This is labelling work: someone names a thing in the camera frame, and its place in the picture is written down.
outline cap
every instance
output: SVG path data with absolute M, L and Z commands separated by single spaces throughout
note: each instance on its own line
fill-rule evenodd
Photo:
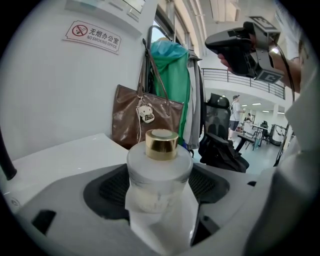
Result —
M 178 134 L 170 130 L 148 130 L 145 133 L 145 153 L 154 160 L 172 160 L 177 155 L 178 138 Z

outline person standing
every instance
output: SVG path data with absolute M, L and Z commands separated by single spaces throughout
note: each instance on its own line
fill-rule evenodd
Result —
M 234 131 L 236 130 L 239 120 L 240 120 L 240 113 L 245 113 L 245 110 L 241 109 L 240 103 L 239 103 L 239 96 L 235 95 L 233 96 L 233 102 L 230 106 L 230 122 L 229 122 L 229 134 L 228 134 L 228 140 L 232 140 Z
M 252 123 L 252 121 L 251 121 L 251 114 L 248 113 L 247 117 L 245 117 L 243 121 L 244 121 L 244 122 Z

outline person's hand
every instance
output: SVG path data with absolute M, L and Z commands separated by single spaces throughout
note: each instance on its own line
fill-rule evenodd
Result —
M 256 36 L 253 34 L 249 34 L 252 46 L 251 46 L 251 52 L 256 51 Z M 227 67 L 227 70 L 230 71 L 231 73 L 233 72 L 232 68 L 230 67 L 228 61 L 225 59 L 225 56 L 223 54 L 219 53 L 218 58 L 220 59 L 220 62 Z

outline white pillar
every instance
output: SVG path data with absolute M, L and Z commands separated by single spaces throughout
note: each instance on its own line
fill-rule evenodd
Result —
M 288 129 L 288 133 L 287 133 L 287 135 L 286 135 L 286 141 L 285 141 L 284 146 L 283 146 L 283 151 L 285 151 L 285 150 L 288 148 L 289 142 L 290 142 L 290 140 L 291 140 L 291 135 L 292 135 L 292 133 L 293 133 L 292 127 L 291 127 L 291 125 L 290 125 L 290 126 L 289 126 L 289 129 Z
M 269 124 L 270 126 L 276 124 L 277 118 L 278 118 L 278 112 L 279 112 L 279 104 L 274 104 L 273 115 L 272 115 L 271 123 Z

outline balcony railing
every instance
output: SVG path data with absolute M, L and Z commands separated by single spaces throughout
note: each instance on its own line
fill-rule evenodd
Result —
M 244 86 L 250 86 L 269 94 L 285 99 L 285 87 L 277 83 L 267 83 L 257 81 L 248 77 L 235 75 L 226 69 L 219 68 L 202 68 L 203 79 L 230 82 L 234 84 L 240 84 Z

